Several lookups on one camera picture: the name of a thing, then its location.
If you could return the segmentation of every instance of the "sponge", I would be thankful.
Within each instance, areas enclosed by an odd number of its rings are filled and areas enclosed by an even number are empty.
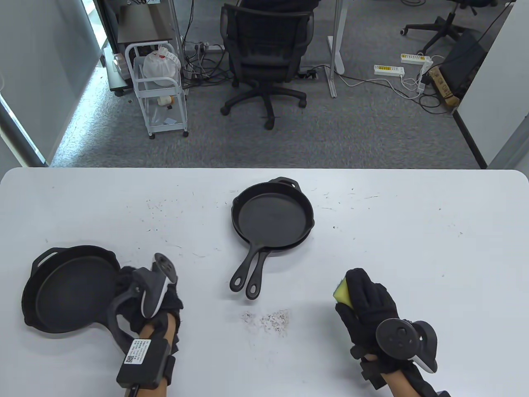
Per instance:
[[[338,287],[336,287],[332,296],[336,299],[337,302],[344,303],[350,308],[353,308],[351,298],[349,298],[349,290],[347,288],[347,282],[345,281],[345,278],[340,282]]]

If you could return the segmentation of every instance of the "black frying pan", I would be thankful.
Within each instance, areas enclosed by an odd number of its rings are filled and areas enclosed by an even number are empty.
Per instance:
[[[314,212],[296,181],[279,177],[253,185],[233,200],[233,227],[250,244],[246,259],[230,280],[230,289],[243,289],[252,259],[259,254],[256,268],[246,287],[248,299],[261,292],[262,270],[272,251],[301,244],[314,226]]]
[[[104,325],[126,353],[132,337],[119,329],[117,307],[139,291],[114,299],[120,271],[113,252],[95,246],[51,248],[32,265],[22,293],[24,321],[49,333],[63,333],[93,322]]]

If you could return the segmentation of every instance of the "floor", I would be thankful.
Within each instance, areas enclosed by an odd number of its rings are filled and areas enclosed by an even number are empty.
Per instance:
[[[188,40],[220,43],[219,13],[223,0],[195,0]],[[182,33],[189,0],[177,0]],[[402,52],[415,53],[431,33],[399,34],[406,23],[430,23],[446,17],[452,2],[427,0],[408,7],[398,0],[354,0],[349,6],[342,44],[346,75],[373,78],[373,64],[398,65]],[[458,24],[485,31],[503,10],[498,7],[459,10]],[[332,33],[334,2],[322,0],[315,10],[315,34],[303,66],[329,63],[326,36]],[[490,45],[502,18],[483,43]],[[445,55],[441,40],[430,54]],[[415,76],[418,67],[406,67]],[[306,109],[293,98],[273,100],[276,126],[263,128],[265,108],[259,99],[219,112],[237,92],[229,83],[199,87],[187,101],[189,137],[180,132],[149,140],[133,93],[121,98],[108,91],[106,71],[96,68],[52,165],[57,167],[305,167],[305,168],[478,168],[450,115],[431,115],[390,89],[373,84],[349,88],[336,81],[338,98],[329,95],[323,73],[316,81],[297,80],[288,87],[307,93]]]

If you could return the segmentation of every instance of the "black mesh chair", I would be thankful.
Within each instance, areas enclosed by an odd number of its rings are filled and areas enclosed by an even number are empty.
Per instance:
[[[225,4],[221,36],[235,75],[232,86],[238,87],[242,82],[253,89],[227,101],[221,113],[226,116],[233,105],[260,96],[267,110],[264,127],[271,130],[275,119],[271,95],[298,98],[298,106],[306,107],[305,93],[273,84],[287,83],[296,75],[313,30],[312,12],[273,13]]]
[[[408,34],[408,29],[431,30],[433,32],[437,32],[435,36],[432,37],[432,39],[424,46],[424,48],[417,52],[417,55],[426,55],[426,51],[428,51],[428,48],[430,48],[437,40],[439,40],[442,37],[450,36],[455,41],[459,40],[460,34],[462,34],[466,30],[466,28],[453,24],[454,18],[455,18],[455,12],[457,11],[458,8],[470,7],[473,14],[477,15],[477,12],[476,10],[474,10],[474,8],[486,7],[488,5],[493,5],[496,2],[496,0],[451,0],[451,1],[455,2],[455,6],[452,12],[448,14],[448,17],[446,18],[446,20],[438,16],[437,19],[435,20],[435,23],[406,25],[404,29],[400,30],[400,33],[403,36]]]

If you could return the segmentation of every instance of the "hand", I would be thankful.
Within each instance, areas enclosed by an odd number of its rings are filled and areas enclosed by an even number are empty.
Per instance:
[[[133,282],[132,272],[135,270],[134,267],[130,266],[125,266],[120,270],[116,282],[115,296],[129,289]],[[182,301],[176,293],[176,283],[167,286],[167,292],[163,297],[160,309],[151,319],[146,319],[141,314],[141,299],[141,296],[129,299],[118,308],[117,314],[121,314],[130,323],[131,331],[139,334],[145,325],[149,323],[154,327],[153,335],[160,333],[162,337],[165,335],[165,330],[167,329],[167,313],[172,314],[176,319],[175,336],[171,346],[171,354],[174,354],[178,351],[176,343],[178,342],[177,333],[180,326],[180,310],[184,308]]]
[[[393,298],[382,284],[373,283],[361,268],[349,270],[345,274],[345,281],[353,309],[343,303],[337,303],[335,309],[347,327],[351,341],[377,356],[381,373],[398,370],[405,363],[384,353],[376,338],[377,327],[381,322],[398,318]]]

